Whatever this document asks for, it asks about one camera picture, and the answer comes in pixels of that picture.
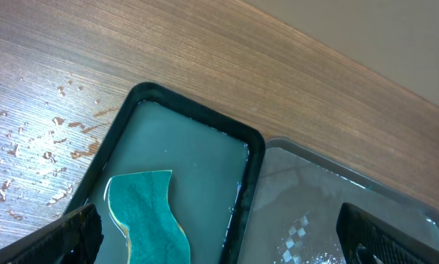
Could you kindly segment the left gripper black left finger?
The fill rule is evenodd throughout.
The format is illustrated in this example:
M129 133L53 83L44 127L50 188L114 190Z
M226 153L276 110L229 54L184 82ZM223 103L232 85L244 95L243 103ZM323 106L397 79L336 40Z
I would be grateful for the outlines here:
M103 242L95 205L83 205L0 249L0 264L94 263Z

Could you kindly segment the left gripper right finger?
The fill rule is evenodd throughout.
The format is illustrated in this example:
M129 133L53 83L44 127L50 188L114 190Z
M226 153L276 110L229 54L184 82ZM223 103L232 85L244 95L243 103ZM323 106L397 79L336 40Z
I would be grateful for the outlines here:
M347 264L439 264L439 251L349 202L336 232Z

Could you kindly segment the green yellow sponge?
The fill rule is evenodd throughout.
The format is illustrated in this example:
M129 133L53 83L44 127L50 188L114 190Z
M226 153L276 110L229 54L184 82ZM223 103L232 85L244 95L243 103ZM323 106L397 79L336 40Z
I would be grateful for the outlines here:
M158 170L109 180L108 211L126 238L128 263L191 263L191 246L169 205L171 176Z

